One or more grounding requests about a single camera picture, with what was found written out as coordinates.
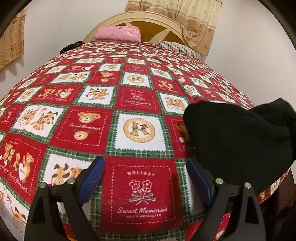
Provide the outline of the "beige curtain on side wall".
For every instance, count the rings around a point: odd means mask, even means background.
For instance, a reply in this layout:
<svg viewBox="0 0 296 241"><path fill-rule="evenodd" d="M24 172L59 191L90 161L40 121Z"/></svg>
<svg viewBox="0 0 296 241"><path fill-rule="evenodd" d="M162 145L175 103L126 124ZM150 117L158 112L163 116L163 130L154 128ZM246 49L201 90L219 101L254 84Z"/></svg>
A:
<svg viewBox="0 0 296 241"><path fill-rule="evenodd" d="M24 27L27 8L24 8L10 23L1 37L0 69L24 54Z"/></svg>

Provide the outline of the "black item beside bed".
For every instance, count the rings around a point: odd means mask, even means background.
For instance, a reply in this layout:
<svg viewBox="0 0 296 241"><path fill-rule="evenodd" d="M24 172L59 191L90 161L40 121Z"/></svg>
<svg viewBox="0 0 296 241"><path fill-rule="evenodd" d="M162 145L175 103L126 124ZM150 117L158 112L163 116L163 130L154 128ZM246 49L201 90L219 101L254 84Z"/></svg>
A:
<svg viewBox="0 0 296 241"><path fill-rule="evenodd" d="M72 49L75 49L75 48L77 48L77 47L79 47L79 46L82 46L82 45L84 45L84 42L83 42L83 41L77 41L77 42L75 42L75 43L73 43L73 44L67 45L66 47L64 47L64 48L60 51L60 54L64 54L65 52L70 51L70 50L72 50Z"/></svg>

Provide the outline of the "pink folded blanket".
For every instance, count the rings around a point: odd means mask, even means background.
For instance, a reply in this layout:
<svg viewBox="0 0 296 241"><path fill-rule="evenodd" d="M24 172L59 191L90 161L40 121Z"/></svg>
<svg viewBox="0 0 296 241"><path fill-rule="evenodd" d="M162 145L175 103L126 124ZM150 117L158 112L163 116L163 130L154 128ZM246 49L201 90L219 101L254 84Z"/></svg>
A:
<svg viewBox="0 0 296 241"><path fill-rule="evenodd" d="M100 28L95 34L95 41L114 40L140 43L142 35L136 26L108 26Z"/></svg>

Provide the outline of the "cream wooden headboard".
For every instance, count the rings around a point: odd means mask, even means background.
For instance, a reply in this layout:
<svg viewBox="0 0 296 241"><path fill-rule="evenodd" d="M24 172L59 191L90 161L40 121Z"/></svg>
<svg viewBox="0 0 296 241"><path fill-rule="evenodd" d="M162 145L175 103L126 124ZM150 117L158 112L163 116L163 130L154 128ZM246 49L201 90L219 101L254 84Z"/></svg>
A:
<svg viewBox="0 0 296 241"><path fill-rule="evenodd" d="M129 11L108 18L97 25L84 38L84 42L93 41L97 31L107 26L136 26L140 29L143 42L158 44L159 41L169 41L188 46L179 23L167 16L150 11Z"/></svg>

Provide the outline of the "beige curtain behind headboard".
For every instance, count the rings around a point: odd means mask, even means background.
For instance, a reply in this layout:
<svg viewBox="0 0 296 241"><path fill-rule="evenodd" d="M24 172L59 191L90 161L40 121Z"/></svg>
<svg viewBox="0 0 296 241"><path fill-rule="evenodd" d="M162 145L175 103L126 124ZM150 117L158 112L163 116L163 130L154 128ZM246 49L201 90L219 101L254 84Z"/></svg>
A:
<svg viewBox="0 0 296 241"><path fill-rule="evenodd" d="M207 56L222 4L221 0L131 0L125 11L150 11L173 19L189 47Z"/></svg>

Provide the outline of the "red patchwork teddy bedspread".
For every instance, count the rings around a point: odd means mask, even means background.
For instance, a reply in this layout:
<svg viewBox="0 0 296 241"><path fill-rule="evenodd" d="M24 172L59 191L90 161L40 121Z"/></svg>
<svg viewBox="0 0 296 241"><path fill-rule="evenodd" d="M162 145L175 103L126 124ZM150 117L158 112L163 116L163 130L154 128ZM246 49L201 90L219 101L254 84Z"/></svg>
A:
<svg viewBox="0 0 296 241"><path fill-rule="evenodd" d="M91 42L1 100L1 219L24 240L36 190L105 168L82 209L102 240L190 240L207 206L186 169L199 101L256 107L202 61L150 43Z"/></svg>

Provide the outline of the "striped pillow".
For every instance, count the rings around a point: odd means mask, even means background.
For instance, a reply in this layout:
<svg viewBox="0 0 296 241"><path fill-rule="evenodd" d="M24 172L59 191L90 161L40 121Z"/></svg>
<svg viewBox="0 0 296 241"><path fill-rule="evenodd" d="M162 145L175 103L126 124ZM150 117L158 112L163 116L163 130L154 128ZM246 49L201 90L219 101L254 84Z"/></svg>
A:
<svg viewBox="0 0 296 241"><path fill-rule="evenodd" d="M183 44L171 41L159 41L159 47L201 60L199 53Z"/></svg>

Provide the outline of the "black pants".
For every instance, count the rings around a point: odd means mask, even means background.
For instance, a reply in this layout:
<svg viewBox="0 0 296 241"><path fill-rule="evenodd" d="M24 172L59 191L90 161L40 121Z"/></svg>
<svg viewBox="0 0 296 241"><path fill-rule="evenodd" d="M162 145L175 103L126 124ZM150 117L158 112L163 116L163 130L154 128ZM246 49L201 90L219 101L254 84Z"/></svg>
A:
<svg viewBox="0 0 296 241"><path fill-rule="evenodd" d="M198 162L228 184L259 194L295 161L295 110L281 98L251 109L199 101L183 121Z"/></svg>

